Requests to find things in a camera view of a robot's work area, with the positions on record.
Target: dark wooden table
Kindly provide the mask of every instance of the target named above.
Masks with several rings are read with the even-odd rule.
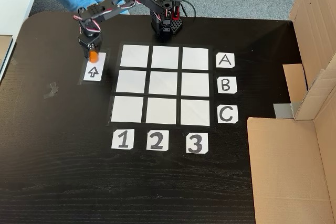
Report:
[[[170,130],[167,152],[146,151],[146,127],[134,149],[111,149],[107,126],[116,55],[122,42],[158,42],[149,16],[102,24],[110,50],[105,85],[79,85],[84,58],[70,13],[40,13],[18,36],[0,85],[0,223],[254,223],[246,120],[275,117],[289,103],[282,64],[300,63],[291,22],[192,18],[169,43],[234,52],[239,122],[209,130],[206,155],[185,152],[185,129]],[[55,82],[56,96],[44,99]]]

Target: robotic arm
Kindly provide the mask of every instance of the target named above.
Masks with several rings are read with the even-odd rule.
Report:
[[[79,22],[79,44],[84,50],[87,60],[98,60],[98,52],[102,44],[101,29],[98,23],[112,18],[126,9],[142,4],[150,9],[152,27],[157,36],[176,34],[182,27],[180,19],[180,5],[182,0],[104,0],[87,9],[79,8],[79,16],[74,16]]]

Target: arrow symbol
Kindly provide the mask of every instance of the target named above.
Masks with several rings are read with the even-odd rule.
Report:
[[[95,74],[99,74],[96,67],[92,68],[88,73],[91,74],[91,78],[93,78]]]

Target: arrow card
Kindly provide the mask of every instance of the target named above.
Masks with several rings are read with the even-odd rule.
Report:
[[[100,52],[98,54],[98,61],[96,63],[88,61],[83,81],[101,81],[105,59],[106,59],[106,53]]]

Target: cardboard box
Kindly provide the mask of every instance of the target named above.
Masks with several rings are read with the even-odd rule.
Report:
[[[283,66],[295,119],[247,121],[256,224],[335,224],[336,0],[295,0],[289,18],[303,65]]]

